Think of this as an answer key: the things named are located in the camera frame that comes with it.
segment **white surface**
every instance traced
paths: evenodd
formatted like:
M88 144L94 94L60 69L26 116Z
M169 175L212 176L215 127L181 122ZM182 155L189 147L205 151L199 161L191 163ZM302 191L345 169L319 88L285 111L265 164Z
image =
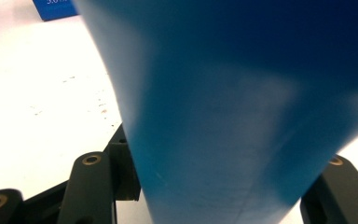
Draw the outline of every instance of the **white surface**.
M0 0L0 189L27 199L61 183L78 156L104 149L119 123L80 17L42 22L31 0ZM341 155L358 168L358 140ZM151 223L144 198L117 210L119 224ZM281 224L297 223L296 206Z

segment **blue object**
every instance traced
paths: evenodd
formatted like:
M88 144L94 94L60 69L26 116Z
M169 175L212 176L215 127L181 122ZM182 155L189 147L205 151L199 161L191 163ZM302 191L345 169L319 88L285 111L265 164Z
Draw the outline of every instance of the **blue object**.
M33 0L43 21L51 21L77 15L71 0Z
M358 1L76 4L156 224L278 223L358 135Z

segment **blue cylinder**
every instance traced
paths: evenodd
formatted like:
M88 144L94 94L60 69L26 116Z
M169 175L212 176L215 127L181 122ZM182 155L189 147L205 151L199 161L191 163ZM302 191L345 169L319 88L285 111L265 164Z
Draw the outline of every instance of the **blue cylinder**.
M358 1L76 5L156 224L278 223L358 135Z

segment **blue box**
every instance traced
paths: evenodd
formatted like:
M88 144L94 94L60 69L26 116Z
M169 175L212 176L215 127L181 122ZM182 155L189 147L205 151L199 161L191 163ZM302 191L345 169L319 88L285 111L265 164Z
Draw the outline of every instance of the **blue box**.
M51 21L77 15L71 0L33 0L43 21Z

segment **translucent blue plastic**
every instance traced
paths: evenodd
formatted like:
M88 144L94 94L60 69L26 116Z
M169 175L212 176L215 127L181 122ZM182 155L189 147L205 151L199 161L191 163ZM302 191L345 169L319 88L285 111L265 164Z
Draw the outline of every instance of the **translucent blue plastic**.
M156 224L278 223L358 135L358 1L76 3Z

